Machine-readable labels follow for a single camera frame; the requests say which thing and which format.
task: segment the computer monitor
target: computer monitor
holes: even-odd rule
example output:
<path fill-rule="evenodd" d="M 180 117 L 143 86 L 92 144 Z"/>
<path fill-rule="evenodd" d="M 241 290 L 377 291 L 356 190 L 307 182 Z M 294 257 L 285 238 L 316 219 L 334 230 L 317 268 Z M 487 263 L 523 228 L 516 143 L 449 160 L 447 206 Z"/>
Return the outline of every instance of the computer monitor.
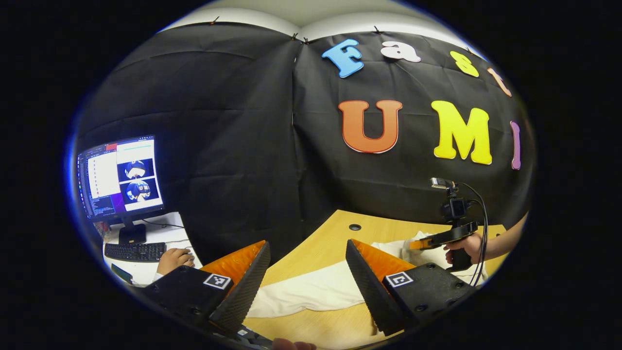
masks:
<path fill-rule="evenodd" d="M 78 192 L 90 222 L 121 219 L 120 244 L 146 242 L 146 226 L 132 216 L 162 210 L 154 135 L 114 141 L 77 157 Z"/>

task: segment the white ceiling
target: white ceiling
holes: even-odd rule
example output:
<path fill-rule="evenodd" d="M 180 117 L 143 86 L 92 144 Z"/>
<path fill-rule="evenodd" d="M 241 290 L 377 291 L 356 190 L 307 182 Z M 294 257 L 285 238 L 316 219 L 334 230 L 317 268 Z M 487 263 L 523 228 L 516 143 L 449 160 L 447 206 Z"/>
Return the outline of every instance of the white ceiling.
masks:
<path fill-rule="evenodd" d="M 410 5 L 392 0 L 219 0 L 202 6 L 200 9 L 219 7 L 261 11 L 285 19 L 299 27 L 354 12 L 388 12 L 421 19 L 430 18 Z"/>

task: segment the monitor stand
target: monitor stand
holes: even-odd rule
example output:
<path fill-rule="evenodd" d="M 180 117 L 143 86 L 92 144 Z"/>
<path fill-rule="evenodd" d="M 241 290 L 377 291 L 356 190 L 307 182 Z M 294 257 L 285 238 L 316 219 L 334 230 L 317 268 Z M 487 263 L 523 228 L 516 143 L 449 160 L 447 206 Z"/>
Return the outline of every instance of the monitor stand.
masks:
<path fill-rule="evenodd" d="M 141 244 L 147 242 L 147 227 L 145 224 L 134 225 L 131 217 L 123 218 L 123 227 L 119 231 L 119 244 Z"/>

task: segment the monitor screen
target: monitor screen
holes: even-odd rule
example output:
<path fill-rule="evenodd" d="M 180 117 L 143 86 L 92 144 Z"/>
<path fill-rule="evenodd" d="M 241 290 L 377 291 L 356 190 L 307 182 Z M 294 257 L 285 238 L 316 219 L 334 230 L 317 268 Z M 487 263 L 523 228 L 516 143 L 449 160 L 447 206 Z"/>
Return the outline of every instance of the monitor screen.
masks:
<path fill-rule="evenodd" d="M 86 218 L 106 221 L 164 208 L 154 136 L 102 144 L 78 155 L 78 192 Z"/>

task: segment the human hand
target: human hand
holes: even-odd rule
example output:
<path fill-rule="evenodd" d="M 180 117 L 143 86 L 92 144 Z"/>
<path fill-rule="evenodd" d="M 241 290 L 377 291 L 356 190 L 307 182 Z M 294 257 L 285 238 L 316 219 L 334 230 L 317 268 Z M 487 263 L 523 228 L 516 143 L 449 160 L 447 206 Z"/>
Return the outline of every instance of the human hand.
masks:
<path fill-rule="evenodd" d="M 464 248 L 465 252 L 471 257 L 471 263 L 476 264 L 480 261 L 481 250 L 481 235 L 474 233 L 467 238 L 458 240 L 456 242 L 450 242 L 443 247 L 444 250 L 449 250 L 445 254 L 445 259 L 448 263 L 452 262 L 452 250 Z"/>
<path fill-rule="evenodd" d="M 292 343 L 287 339 L 275 338 L 272 341 L 272 350 L 316 350 L 317 346 L 311 343 L 297 341 Z"/>
<path fill-rule="evenodd" d="M 188 253 L 190 253 L 189 249 L 168 249 L 160 258 L 157 272 L 161 275 L 166 275 L 182 265 L 194 267 L 194 257 Z"/>

